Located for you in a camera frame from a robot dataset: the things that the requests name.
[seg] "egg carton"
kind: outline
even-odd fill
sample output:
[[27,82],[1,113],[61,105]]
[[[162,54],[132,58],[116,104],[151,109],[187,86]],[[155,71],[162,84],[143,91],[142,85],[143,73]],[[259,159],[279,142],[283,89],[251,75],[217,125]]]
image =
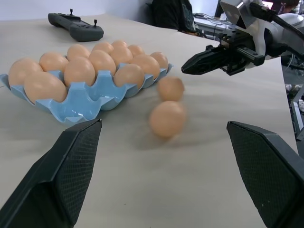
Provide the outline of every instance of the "egg carton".
[[[96,81],[92,86],[85,82],[73,82],[68,88],[66,99],[59,103],[53,99],[36,100],[33,104],[24,92],[22,85],[9,85],[8,75],[0,75],[0,81],[17,97],[27,100],[31,105],[51,113],[59,122],[68,126],[93,120],[98,113],[114,109],[124,98],[136,95],[141,89],[150,87],[153,83],[165,77],[172,69],[161,69],[159,76],[153,79],[153,75],[145,75],[143,85],[137,88],[136,84],[125,84],[117,87],[110,71],[99,71]],[[50,71],[51,74],[64,82],[63,74],[60,71]]]

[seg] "robotic arm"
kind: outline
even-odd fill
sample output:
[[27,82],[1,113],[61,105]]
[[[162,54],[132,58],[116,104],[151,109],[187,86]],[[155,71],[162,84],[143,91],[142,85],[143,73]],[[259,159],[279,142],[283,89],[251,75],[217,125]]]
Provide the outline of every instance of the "robotic arm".
[[219,35],[219,46],[209,45],[189,59],[181,68],[183,73],[202,75],[220,68],[231,76],[289,53],[304,61],[302,16],[278,16],[261,0],[222,0],[220,4],[236,28]]

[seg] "brown egg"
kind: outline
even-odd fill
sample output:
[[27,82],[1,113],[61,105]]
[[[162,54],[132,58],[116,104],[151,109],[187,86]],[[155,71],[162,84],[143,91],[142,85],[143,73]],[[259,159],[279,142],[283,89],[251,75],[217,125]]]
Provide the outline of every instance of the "brown egg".
[[105,41],[105,42],[100,42],[100,43],[96,44],[92,51],[95,51],[95,50],[101,50],[101,51],[104,51],[104,52],[110,54],[114,50],[114,47],[109,42]]
[[60,53],[47,52],[40,57],[39,64],[43,71],[60,70],[64,72],[68,60]]
[[89,60],[93,64],[95,69],[96,75],[99,70],[109,70],[111,71],[112,76],[116,72],[116,64],[114,60],[111,58],[109,54],[101,50],[93,51],[90,56]]
[[156,59],[156,61],[160,64],[161,69],[168,69],[168,59],[162,52],[154,52],[150,56]]
[[64,79],[68,87],[72,82],[85,82],[88,86],[92,86],[96,80],[96,73],[90,60],[77,57],[66,66]]
[[139,65],[145,74],[153,75],[154,79],[159,76],[161,71],[159,63],[149,55],[137,55],[132,59],[131,63]]
[[154,108],[149,125],[157,136],[171,138],[181,133],[186,119],[186,110],[179,102],[165,101]]
[[24,79],[34,72],[42,72],[39,62],[31,58],[17,60],[9,69],[9,85],[23,85]]
[[32,103],[39,99],[63,102],[67,97],[65,85],[48,72],[35,72],[24,80],[24,91]]
[[133,57],[145,54],[144,50],[138,45],[130,45],[128,48],[132,52]]
[[111,53],[111,57],[114,60],[116,66],[120,63],[130,63],[133,59],[132,52],[123,46],[114,47],[114,50]]
[[182,99],[185,86],[178,77],[163,77],[157,83],[157,91],[163,101],[179,101]]
[[69,61],[77,57],[89,58],[89,55],[90,55],[90,51],[81,44],[74,44],[67,51],[67,59]]
[[140,66],[136,64],[127,64],[114,75],[113,81],[117,87],[122,87],[124,84],[137,84],[139,89],[143,85],[144,72]]
[[119,46],[123,46],[125,48],[128,47],[127,43],[124,42],[123,40],[116,40],[112,43],[112,46],[115,48],[115,47],[119,47]]

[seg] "beige tabletop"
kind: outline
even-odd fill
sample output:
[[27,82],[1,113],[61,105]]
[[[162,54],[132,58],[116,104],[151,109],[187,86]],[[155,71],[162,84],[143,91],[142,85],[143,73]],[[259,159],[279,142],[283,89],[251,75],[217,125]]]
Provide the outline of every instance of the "beige tabletop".
[[[220,70],[185,75],[181,66],[214,41],[108,15],[85,21],[104,29],[103,40],[124,39],[150,54],[161,51],[186,86],[188,122],[163,142],[148,126],[160,103],[155,87],[101,113],[95,168],[76,228],[264,228],[240,177],[226,131],[228,121],[281,135],[296,150],[280,59],[228,76]],[[0,22],[0,72],[18,58],[67,52],[75,43],[47,20]],[[83,43],[93,48],[96,42]],[[0,88],[0,206],[31,165],[66,127]]]

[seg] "black controller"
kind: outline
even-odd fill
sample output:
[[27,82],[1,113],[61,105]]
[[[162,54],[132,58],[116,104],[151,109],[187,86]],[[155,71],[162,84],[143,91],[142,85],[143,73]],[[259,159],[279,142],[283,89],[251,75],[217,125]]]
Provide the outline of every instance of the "black controller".
[[94,20],[94,25],[90,25],[82,21],[80,17],[74,16],[72,9],[70,12],[69,15],[49,13],[48,21],[51,25],[68,30],[71,37],[79,42],[97,41],[104,36],[103,29],[96,25],[97,20]]

